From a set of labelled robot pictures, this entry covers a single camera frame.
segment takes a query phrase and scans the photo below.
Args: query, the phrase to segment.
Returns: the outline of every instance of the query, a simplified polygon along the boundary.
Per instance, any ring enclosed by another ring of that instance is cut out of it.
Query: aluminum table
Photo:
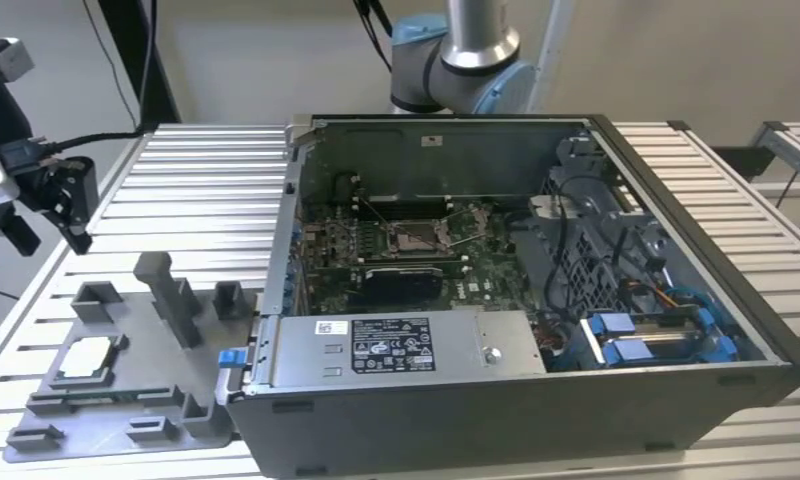
[[[800,231],[690,130],[616,126],[800,336]],[[166,250],[174,276],[195,289],[223,280],[263,286],[285,165],[277,126],[168,125],[126,148],[104,181],[89,254],[57,246],[0,328],[0,478],[260,478],[240,441],[215,450],[25,464],[5,463],[1,449],[69,330],[69,301],[82,282],[145,291],[132,275],[138,253]],[[800,389],[778,406],[735,414],[686,452],[360,478],[584,477],[800,478]]]

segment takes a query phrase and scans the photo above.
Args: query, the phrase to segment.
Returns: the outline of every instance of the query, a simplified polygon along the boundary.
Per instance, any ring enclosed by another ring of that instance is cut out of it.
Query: open computer tower
[[[219,392],[264,475],[684,449],[800,386],[800,341],[604,117],[307,130]]]

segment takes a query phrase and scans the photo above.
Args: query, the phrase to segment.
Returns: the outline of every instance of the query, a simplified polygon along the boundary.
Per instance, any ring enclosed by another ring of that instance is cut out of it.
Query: power supply label
[[[436,370],[428,318],[373,318],[353,320],[351,324],[353,372]]]

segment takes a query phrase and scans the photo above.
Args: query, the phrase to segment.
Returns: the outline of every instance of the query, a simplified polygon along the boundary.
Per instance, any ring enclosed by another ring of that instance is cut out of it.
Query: circuit board
[[[536,310],[508,213],[479,201],[451,206],[437,218],[411,220],[379,213],[373,220],[347,208],[309,212],[315,221],[304,225],[303,249],[309,311],[303,313]],[[379,205],[368,208],[377,212]]]

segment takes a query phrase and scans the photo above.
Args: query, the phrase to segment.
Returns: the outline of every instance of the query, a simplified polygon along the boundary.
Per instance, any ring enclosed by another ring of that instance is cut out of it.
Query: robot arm
[[[6,83],[33,67],[22,43],[0,39],[0,235],[24,256],[34,253],[41,239],[16,214],[14,200],[56,225],[70,248],[85,253],[92,238],[85,231],[97,207],[94,162],[86,157],[56,159],[60,144],[42,145]]]
[[[397,21],[392,35],[391,101],[407,113],[517,113],[535,70],[519,60],[519,33],[503,0],[448,0],[448,15]]]

